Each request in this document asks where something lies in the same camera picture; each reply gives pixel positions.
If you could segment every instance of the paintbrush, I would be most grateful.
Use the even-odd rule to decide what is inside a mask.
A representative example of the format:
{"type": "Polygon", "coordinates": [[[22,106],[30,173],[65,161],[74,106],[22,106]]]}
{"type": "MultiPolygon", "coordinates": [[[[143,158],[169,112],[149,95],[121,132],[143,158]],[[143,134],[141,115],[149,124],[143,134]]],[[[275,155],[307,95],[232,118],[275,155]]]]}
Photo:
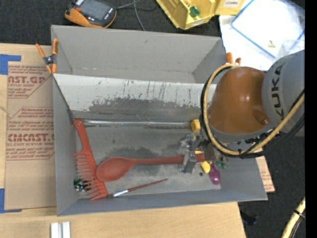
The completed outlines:
{"type": "Polygon", "coordinates": [[[131,192],[131,191],[134,191],[134,190],[137,190],[137,189],[141,189],[141,188],[144,188],[144,187],[148,187],[148,186],[151,186],[153,184],[156,184],[156,183],[159,183],[159,182],[162,182],[162,181],[166,181],[166,180],[168,180],[168,179],[166,178],[166,179],[163,179],[163,180],[150,182],[150,183],[147,183],[147,184],[144,184],[144,185],[141,185],[141,186],[125,189],[125,190],[122,190],[122,191],[119,191],[119,192],[116,192],[116,193],[113,193],[113,194],[108,194],[106,197],[114,198],[114,197],[117,197],[117,196],[122,195],[124,193],[131,192]]]}

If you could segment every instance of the black floor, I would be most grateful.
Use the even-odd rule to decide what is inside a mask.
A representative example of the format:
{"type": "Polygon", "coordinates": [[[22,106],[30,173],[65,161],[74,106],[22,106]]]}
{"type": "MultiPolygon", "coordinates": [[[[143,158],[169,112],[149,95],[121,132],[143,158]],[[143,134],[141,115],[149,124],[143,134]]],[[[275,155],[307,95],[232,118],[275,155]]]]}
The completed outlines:
{"type": "MultiPolygon", "coordinates": [[[[0,42],[50,45],[50,26],[71,24],[63,16],[70,1],[0,0],[0,42]]],[[[133,0],[105,1],[121,6],[133,0]]],[[[291,1],[305,9],[305,0],[291,1]]],[[[154,0],[142,0],[137,9],[147,31],[221,36],[216,16],[207,24],[183,31],[174,27],[154,0]]],[[[133,7],[120,10],[111,28],[142,31],[133,7]]],[[[304,137],[292,138],[268,154],[266,160],[276,191],[268,195],[268,201],[239,203],[244,213],[257,217],[254,225],[245,226],[247,238],[280,237],[293,210],[305,197],[304,137]]],[[[296,237],[306,237],[305,222],[296,237]]]]}

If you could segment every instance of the cardboard sheet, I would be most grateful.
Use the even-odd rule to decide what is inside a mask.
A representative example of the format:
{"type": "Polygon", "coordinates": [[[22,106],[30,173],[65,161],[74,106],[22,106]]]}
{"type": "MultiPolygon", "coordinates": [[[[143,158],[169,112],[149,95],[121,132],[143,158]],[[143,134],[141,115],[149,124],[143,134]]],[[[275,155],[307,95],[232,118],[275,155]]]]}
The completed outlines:
{"type": "MultiPolygon", "coordinates": [[[[42,48],[51,55],[50,46],[42,48]]],[[[55,206],[52,76],[35,45],[0,44],[0,53],[20,56],[9,59],[1,111],[7,116],[4,208],[55,206]]]]}

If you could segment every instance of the red rake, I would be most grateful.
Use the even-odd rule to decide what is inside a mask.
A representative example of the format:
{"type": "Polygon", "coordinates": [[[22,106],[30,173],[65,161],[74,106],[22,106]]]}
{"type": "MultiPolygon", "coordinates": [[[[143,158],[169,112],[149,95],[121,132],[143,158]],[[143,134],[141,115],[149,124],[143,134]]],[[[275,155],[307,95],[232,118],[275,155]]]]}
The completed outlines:
{"type": "Polygon", "coordinates": [[[108,191],[105,184],[97,179],[97,165],[90,148],[87,132],[84,123],[80,119],[74,121],[74,125],[78,131],[83,149],[81,152],[75,153],[75,164],[77,167],[79,178],[83,181],[90,201],[106,197],[108,191]]]}

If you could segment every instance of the red plastic spoon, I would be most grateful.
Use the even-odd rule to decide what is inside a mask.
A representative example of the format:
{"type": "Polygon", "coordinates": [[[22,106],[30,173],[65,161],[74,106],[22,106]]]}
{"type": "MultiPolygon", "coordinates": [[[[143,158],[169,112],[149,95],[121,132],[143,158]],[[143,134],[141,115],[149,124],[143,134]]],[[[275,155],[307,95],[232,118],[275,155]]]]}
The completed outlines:
{"type": "MultiPolygon", "coordinates": [[[[196,155],[197,161],[205,160],[204,154],[196,155]]],[[[103,161],[97,168],[96,176],[104,182],[115,181],[125,176],[136,165],[182,164],[184,155],[153,159],[130,159],[113,157],[103,161]]]]}

